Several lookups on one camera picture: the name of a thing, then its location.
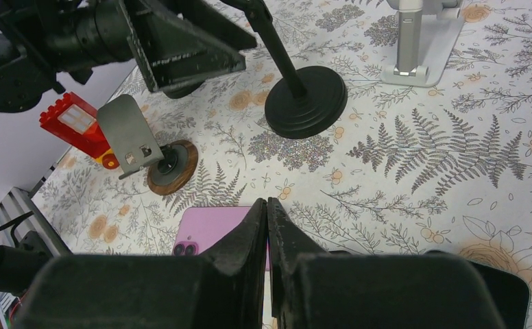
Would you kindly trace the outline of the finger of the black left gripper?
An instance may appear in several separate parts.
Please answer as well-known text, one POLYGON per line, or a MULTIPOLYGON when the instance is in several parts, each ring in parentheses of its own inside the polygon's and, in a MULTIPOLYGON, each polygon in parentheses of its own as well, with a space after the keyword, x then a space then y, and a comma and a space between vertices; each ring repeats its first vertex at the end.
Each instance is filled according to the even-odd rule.
POLYGON ((246 68, 241 51, 174 14, 160 1, 117 1, 116 7, 151 93, 173 92, 246 68))
POLYGON ((257 47, 257 41, 253 35, 230 21, 205 1, 161 0, 160 2, 174 14, 181 14, 194 26, 237 51, 257 47))

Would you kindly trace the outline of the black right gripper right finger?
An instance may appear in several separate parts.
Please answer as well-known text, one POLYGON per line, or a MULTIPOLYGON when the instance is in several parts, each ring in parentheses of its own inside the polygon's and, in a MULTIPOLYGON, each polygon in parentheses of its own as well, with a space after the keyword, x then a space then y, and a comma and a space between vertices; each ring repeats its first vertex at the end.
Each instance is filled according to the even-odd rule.
POLYGON ((504 328, 475 267, 451 254, 332 254, 267 202, 280 328, 504 328))

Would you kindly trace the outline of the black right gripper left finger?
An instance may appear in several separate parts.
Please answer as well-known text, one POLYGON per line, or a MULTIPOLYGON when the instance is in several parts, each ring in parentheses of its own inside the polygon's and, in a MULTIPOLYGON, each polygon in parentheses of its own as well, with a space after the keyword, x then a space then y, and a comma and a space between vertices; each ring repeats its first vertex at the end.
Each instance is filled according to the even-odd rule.
POLYGON ((197 256, 70 254, 36 275, 15 328, 260 328, 266 201, 197 256))

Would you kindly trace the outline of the purple-edged smartphone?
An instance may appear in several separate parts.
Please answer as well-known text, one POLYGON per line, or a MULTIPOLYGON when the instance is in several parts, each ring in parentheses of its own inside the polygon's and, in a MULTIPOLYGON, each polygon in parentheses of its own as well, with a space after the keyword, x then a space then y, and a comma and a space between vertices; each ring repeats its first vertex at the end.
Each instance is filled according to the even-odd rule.
POLYGON ((221 245, 220 240, 229 235, 246 215, 259 218, 262 211, 249 206, 192 207, 184 211, 178 228, 173 256, 195 256, 221 245))

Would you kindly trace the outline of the black phone stand with phone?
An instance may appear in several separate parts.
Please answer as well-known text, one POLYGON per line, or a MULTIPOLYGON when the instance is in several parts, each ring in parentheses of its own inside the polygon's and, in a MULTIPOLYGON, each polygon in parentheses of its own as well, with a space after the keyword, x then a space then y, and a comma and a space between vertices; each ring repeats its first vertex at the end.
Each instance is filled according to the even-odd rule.
POLYGON ((224 3, 244 12, 282 75, 265 101, 265 119, 271 130, 283 138, 303 139, 332 126, 348 101, 342 77, 325 66, 296 69, 264 1, 224 3))

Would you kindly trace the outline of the black smartphone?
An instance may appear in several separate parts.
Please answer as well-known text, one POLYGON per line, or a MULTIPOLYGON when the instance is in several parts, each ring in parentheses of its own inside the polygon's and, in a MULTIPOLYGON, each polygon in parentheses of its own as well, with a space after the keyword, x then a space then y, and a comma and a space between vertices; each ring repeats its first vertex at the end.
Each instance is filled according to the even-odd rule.
POLYGON ((437 302, 433 310, 417 315, 392 316, 395 328, 495 328, 501 320, 501 328, 524 328, 527 320, 531 293, 528 284, 515 274, 472 260, 472 266, 482 277, 496 307, 492 318, 486 321, 477 314, 473 302, 453 303, 449 307, 437 302))

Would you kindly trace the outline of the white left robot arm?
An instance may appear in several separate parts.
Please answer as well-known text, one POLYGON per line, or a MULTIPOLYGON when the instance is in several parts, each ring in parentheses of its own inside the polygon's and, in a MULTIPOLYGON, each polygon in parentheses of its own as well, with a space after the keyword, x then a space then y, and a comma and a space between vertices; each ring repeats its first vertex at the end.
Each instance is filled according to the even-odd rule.
POLYGON ((255 37, 205 1, 0 1, 0 112, 32 109, 59 73, 134 60, 147 89, 182 97, 245 69, 255 37))

